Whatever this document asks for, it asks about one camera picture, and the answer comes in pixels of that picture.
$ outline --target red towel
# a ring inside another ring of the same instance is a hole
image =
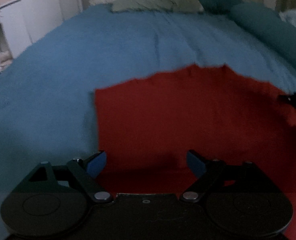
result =
[[[196,65],[96,90],[99,147],[111,192],[179,193],[196,178],[188,149],[230,165],[255,162],[290,198],[296,240],[296,110],[270,83]]]

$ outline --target gray pillow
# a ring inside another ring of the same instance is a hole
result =
[[[162,11],[179,13],[199,13],[203,6],[198,0],[115,0],[113,12]]]

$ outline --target bed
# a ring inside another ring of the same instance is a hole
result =
[[[94,89],[193,63],[296,91],[292,64],[227,15],[112,13],[101,3],[28,47],[0,74],[0,203],[37,163],[98,150]]]

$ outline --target circular disc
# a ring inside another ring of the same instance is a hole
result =
[[[77,225],[87,211],[87,201],[71,188],[66,193],[11,193],[0,211],[13,234],[46,237]]]
[[[293,216],[292,205],[282,193],[211,193],[206,210],[225,231],[250,238],[280,233]]]

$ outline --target blue bedspread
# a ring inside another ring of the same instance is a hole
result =
[[[40,161],[64,164],[97,150],[95,88],[196,62],[227,63],[296,91],[291,66],[225,16],[109,8],[90,7],[67,20],[0,75],[0,192]]]

